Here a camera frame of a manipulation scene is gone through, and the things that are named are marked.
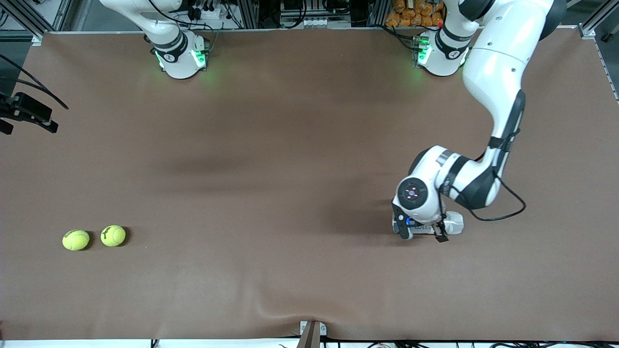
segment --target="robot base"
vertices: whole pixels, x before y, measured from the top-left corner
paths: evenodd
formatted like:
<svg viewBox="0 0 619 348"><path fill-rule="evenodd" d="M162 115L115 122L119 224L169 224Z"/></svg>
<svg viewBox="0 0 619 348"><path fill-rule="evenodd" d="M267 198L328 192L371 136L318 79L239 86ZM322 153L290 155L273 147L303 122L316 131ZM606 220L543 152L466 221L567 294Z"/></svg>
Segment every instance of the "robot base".
<svg viewBox="0 0 619 348"><path fill-rule="evenodd" d="M210 41L202 36L183 30L187 35L187 48L174 63L159 58L159 66L175 79L188 79L198 71L206 70L209 61Z"/></svg>
<svg viewBox="0 0 619 348"><path fill-rule="evenodd" d="M448 59L445 54L436 48L433 43L437 32L431 30L420 35L419 52L413 53L416 66L424 67L429 73L436 76L453 75L464 64L464 58L469 52L467 48L459 59Z"/></svg>

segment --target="brown mat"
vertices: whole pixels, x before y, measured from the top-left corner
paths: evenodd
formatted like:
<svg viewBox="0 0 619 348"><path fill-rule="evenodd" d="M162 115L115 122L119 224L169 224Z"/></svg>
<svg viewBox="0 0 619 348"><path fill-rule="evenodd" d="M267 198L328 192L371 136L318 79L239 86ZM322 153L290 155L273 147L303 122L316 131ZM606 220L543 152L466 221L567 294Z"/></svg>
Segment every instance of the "brown mat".
<svg viewBox="0 0 619 348"><path fill-rule="evenodd" d="M619 340L618 108L577 31L524 76L505 180L529 208L465 214L443 244L394 235L389 200L421 150L484 149L459 74L412 69L381 31L224 33L190 80L148 49L30 50L71 110L54 105L58 134L0 137L5 339L289 336L313 318L341 339ZM483 214L517 208L504 190ZM110 224L126 246L63 249Z"/></svg>

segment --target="wire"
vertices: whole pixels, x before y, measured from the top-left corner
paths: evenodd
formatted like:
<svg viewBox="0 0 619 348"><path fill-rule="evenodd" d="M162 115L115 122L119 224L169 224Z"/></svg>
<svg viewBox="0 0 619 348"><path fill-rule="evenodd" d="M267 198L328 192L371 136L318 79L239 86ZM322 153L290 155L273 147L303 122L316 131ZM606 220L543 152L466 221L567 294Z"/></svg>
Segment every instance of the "wire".
<svg viewBox="0 0 619 348"><path fill-rule="evenodd" d="M333 14L346 14L350 12L350 2L347 3L345 9L332 9L327 6L327 0L322 0L322 7Z"/></svg>
<svg viewBox="0 0 619 348"><path fill-rule="evenodd" d="M439 31L439 30L440 30L440 29L432 29L432 28L428 28L428 27L426 27L426 26L424 26L424 25L418 25L418 27L420 27L420 28L424 28L424 29L427 29L427 30L429 30L429 31L431 31L431 32L437 32L437 31Z"/></svg>
<svg viewBox="0 0 619 348"><path fill-rule="evenodd" d="M277 25L278 28L284 28L284 29L293 29L296 28L297 26L299 26L301 23L303 23L303 20L305 19L305 16L308 12L308 6L307 6L307 2L305 2L305 0L299 0L299 18L297 18L297 20L295 21L295 23L290 26L287 27L285 25L282 25L277 19L277 8L273 8L274 3L276 3L275 0L271 0L271 9L270 9L270 13L271 13L271 20L273 21L273 23L275 23Z"/></svg>
<svg viewBox="0 0 619 348"><path fill-rule="evenodd" d="M155 3L153 2L153 0L149 0L149 3L150 3L150 5L151 5L151 6L152 6L152 7L153 7L153 8L154 8L157 12L159 12L159 14L160 14L160 15L162 15L162 16L164 16L164 17L166 17L167 19L173 20L173 21L174 21L174 22L176 22L177 24L185 24L185 25L187 25L187 28L189 28L189 29L191 29L191 26L192 26L192 25L194 25L193 23L187 23L187 22L184 22L184 21L182 21L182 20L174 19L174 18L170 17L169 15L166 15L165 13L163 13L163 12L162 12L162 11L161 11L161 10L160 10L160 9L159 9L156 5L155 5ZM213 28L212 28L210 25L206 24L206 23L203 23L203 24L197 24L197 25L203 25L205 29L206 29L206 27L208 27L208 28L209 28L209 30L213 30Z"/></svg>
<svg viewBox="0 0 619 348"><path fill-rule="evenodd" d="M370 27L372 27L372 28L374 28L374 27L381 28L384 31L386 31L387 33L389 33L390 35L393 35L395 37L401 37L401 38L405 38L405 39L408 39L408 40L412 40L413 39L412 36L407 36L407 35L399 34L396 31L395 28L393 28L393 31L391 31L391 29L389 29L389 27L385 27L384 25L381 25L381 24L374 24L374 25L371 25Z"/></svg>
<svg viewBox="0 0 619 348"><path fill-rule="evenodd" d="M524 201L524 199L522 199L520 196L518 196L518 194L515 193L514 190L512 190L511 188L509 188L509 186L507 186L507 184L503 181L503 179L501 179L499 177L499 175L497 174L497 172L496 172L496 170L494 168L492 168L492 175L495 177L495 179L499 179L499 182L501 183L501 186L503 186L506 190L508 190L509 193L511 193L512 196L514 196L518 201L520 201L520 203L522 204L522 208L520 208L518 211L513 212L511 214L507 214L507 215L500 216L500 217L490 217L490 218L487 218L487 219L483 218L483 217L477 216L477 214L475 214L472 209L467 208L469 213L471 215L473 215L474 218L476 218L479 221L499 221L499 220L505 220L505 219L510 218L512 216L516 216L516 215L522 213L525 209L527 209L527 203ZM464 202L466 202L466 204L469 205L469 202L466 200L466 197L462 194L462 192L460 192L460 190L458 190L457 188L455 188L453 186L451 188L454 189L456 192L458 192L458 194L464 199ZM509 345L506 345L505 343L496 343L496 344L493 344L490 348L497 348L499 346L508 347L508 348L523 347L523 346L509 346Z"/></svg>
<svg viewBox="0 0 619 348"><path fill-rule="evenodd" d="M360 20L351 20L350 23L367 23L368 22L368 18L365 17L364 19L360 19Z"/></svg>
<svg viewBox="0 0 619 348"><path fill-rule="evenodd" d="M47 87L45 87L41 81L37 80L36 77L32 76L31 73L27 72L26 69L22 68L21 66L19 66L19 64L13 62L12 60L10 60L9 58L7 58L6 56L4 56L3 54L0 54L0 58L2 58L3 60L5 60L7 63L9 63L10 65L13 65L14 67L16 67L17 69L19 69L19 71L23 72L24 74L26 74L26 76L28 76L29 78L32 79L32 81L36 82L39 86L41 86L44 89L47 89Z"/></svg>
<svg viewBox="0 0 619 348"><path fill-rule="evenodd" d="M2 15L0 15L0 20L2 21L2 24L0 24L0 27L6 24L6 21L9 20L9 17L9 14L5 10L2 10Z"/></svg>
<svg viewBox="0 0 619 348"><path fill-rule="evenodd" d="M224 4L223 6L226 8L226 11L228 11L228 14L230 14L230 17L232 18L232 21L234 22L234 24L236 24L236 26L239 29L244 29L243 26L241 25L241 22L239 22L239 20L236 19L234 12L232 12L232 6L230 6L230 3L228 2L228 0L223 0L222 4Z"/></svg>
<svg viewBox="0 0 619 348"><path fill-rule="evenodd" d="M415 48L412 48L411 46L407 45L406 42L402 41L402 38L400 37L400 35L398 33L396 33L396 29L395 28L393 28L393 34L397 38L397 40L400 41L402 46L408 48L409 50L411 50L411 52L415 52L416 51Z"/></svg>
<svg viewBox="0 0 619 348"><path fill-rule="evenodd" d="M2 76L0 76L0 80L18 82L20 84L24 84L24 85L30 86L30 87L32 87L34 89L38 89L41 92L43 92L43 93L49 95L50 97L52 97L54 100L56 100L56 102L58 102L66 110L69 109L69 107L62 100L60 100L60 98L58 98L54 93L52 93L50 90L45 88L45 86L41 87L41 86L33 84L32 82L28 82L28 81L24 81L24 80L20 80L20 79L8 79L8 78L2 77Z"/></svg>
<svg viewBox="0 0 619 348"><path fill-rule="evenodd" d="M215 32L215 38L213 39L213 44L209 48L209 53L213 52L213 50L215 49L215 44L217 43L217 38L219 37L220 32L221 32L221 29Z"/></svg>

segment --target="yellow tennis ball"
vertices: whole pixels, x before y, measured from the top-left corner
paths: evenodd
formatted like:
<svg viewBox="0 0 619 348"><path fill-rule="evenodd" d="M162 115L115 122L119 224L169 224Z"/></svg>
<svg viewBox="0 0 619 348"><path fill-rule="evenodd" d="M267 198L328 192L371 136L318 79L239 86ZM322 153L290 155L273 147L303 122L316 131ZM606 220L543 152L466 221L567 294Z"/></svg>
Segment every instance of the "yellow tennis ball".
<svg viewBox="0 0 619 348"><path fill-rule="evenodd" d="M127 233L119 225L107 226L103 232L101 232L101 241L107 246L118 246L124 242L124 238Z"/></svg>
<svg viewBox="0 0 619 348"><path fill-rule="evenodd" d="M81 250L88 245L89 241L90 236L86 233L86 231L71 230L64 235L63 246L72 251Z"/></svg>

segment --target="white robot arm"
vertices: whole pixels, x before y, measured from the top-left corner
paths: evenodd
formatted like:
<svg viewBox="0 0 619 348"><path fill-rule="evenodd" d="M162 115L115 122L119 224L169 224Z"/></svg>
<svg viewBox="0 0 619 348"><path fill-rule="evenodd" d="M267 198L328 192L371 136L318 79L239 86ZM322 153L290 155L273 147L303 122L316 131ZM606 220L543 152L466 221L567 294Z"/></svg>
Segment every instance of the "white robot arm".
<svg viewBox="0 0 619 348"><path fill-rule="evenodd" d="M178 9L182 0L100 1L144 31L155 48L159 65L171 77L187 79L206 67L208 41L189 30L181 30L176 22L160 13Z"/></svg>
<svg viewBox="0 0 619 348"><path fill-rule="evenodd" d="M392 201L394 231L404 239L413 237L410 227L431 225L439 241L447 240L441 194L471 213L495 200L524 111L522 73L537 42L556 28L565 13L564 0L445 3L448 14L444 26L438 32L428 33L430 50L425 54L429 56L420 64L436 75L454 73L478 27L474 22L476 16L483 16L485 28L471 49L463 78L467 90L490 112L494 127L481 162L441 146L417 156Z"/></svg>

